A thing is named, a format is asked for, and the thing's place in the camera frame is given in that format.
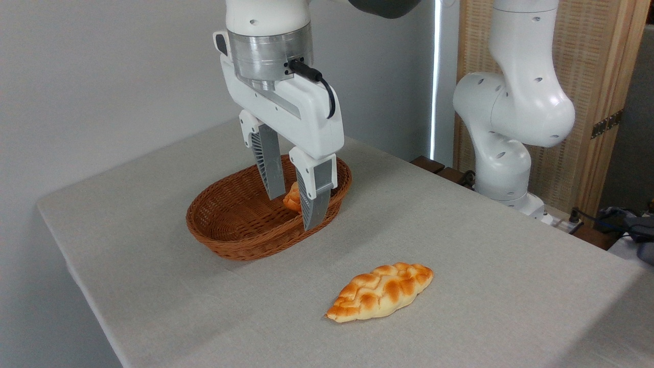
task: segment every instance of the wicker basket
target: wicker basket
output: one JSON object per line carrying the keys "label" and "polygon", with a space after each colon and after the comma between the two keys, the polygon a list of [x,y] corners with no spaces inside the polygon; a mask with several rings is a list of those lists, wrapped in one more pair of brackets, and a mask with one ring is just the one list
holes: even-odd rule
{"label": "wicker basket", "polygon": [[[295,166],[282,156],[286,192],[296,180]],[[186,226],[195,238],[227,259],[250,261],[278,253],[316,233],[338,214],[352,182],[347,165],[337,158],[338,187],[324,221],[304,231],[302,215],[287,209],[282,197],[268,199],[256,165],[213,183],[186,212]]]}

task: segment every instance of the gray tablecloth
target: gray tablecloth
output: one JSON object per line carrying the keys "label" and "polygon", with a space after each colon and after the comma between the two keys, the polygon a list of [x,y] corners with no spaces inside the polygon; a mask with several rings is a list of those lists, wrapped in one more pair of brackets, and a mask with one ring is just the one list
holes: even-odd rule
{"label": "gray tablecloth", "polygon": [[[184,222],[253,164],[236,122],[38,206],[126,367],[654,366],[654,275],[351,139],[338,155],[341,213],[257,261],[214,255]],[[353,276],[398,261],[436,274],[413,304],[323,318]]]}

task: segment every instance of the bread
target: bread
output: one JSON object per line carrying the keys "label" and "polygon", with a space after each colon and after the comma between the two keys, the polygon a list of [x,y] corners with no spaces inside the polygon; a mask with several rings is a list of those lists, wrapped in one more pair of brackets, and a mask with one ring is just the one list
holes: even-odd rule
{"label": "bread", "polygon": [[296,181],[293,185],[290,186],[290,191],[284,197],[284,206],[291,211],[302,212],[302,206],[300,205],[300,188],[298,187],[298,182]]}
{"label": "bread", "polygon": [[411,304],[433,278],[432,270],[417,263],[377,267],[353,278],[325,317],[341,323],[388,316]]}

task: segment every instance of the light strip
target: light strip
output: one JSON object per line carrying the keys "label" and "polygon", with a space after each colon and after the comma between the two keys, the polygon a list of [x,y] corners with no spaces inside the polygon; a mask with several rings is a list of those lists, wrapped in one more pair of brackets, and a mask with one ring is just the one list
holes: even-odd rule
{"label": "light strip", "polygon": [[434,1],[434,78],[432,81],[432,129],[430,133],[429,158],[435,160],[436,156],[436,95],[438,93],[438,74],[440,64],[441,46],[441,14],[443,4],[440,0]]}

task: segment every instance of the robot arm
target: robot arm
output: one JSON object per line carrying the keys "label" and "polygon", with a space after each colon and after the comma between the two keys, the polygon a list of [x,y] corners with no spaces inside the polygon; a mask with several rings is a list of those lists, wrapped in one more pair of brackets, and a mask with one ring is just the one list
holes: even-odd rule
{"label": "robot arm", "polygon": [[[397,18],[420,0],[349,0],[356,8]],[[338,97],[311,68],[308,0],[226,0],[226,31],[214,33],[230,95],[243,111],[243,139],[252,148],[270,199],[285,193],[278,134],[295,145],[305,230],[322,222],[337,186],[336,152],[344,144]]]}
{"label": "robot arm", "polygon": [[545,222],[543,202],[527,193],[531,158],[523,143],[552,147],[574,124],[552,61],[558,4],[495,0],[489,48],[504,75],[470,73],[454,95],[475,149],[475,190]]}

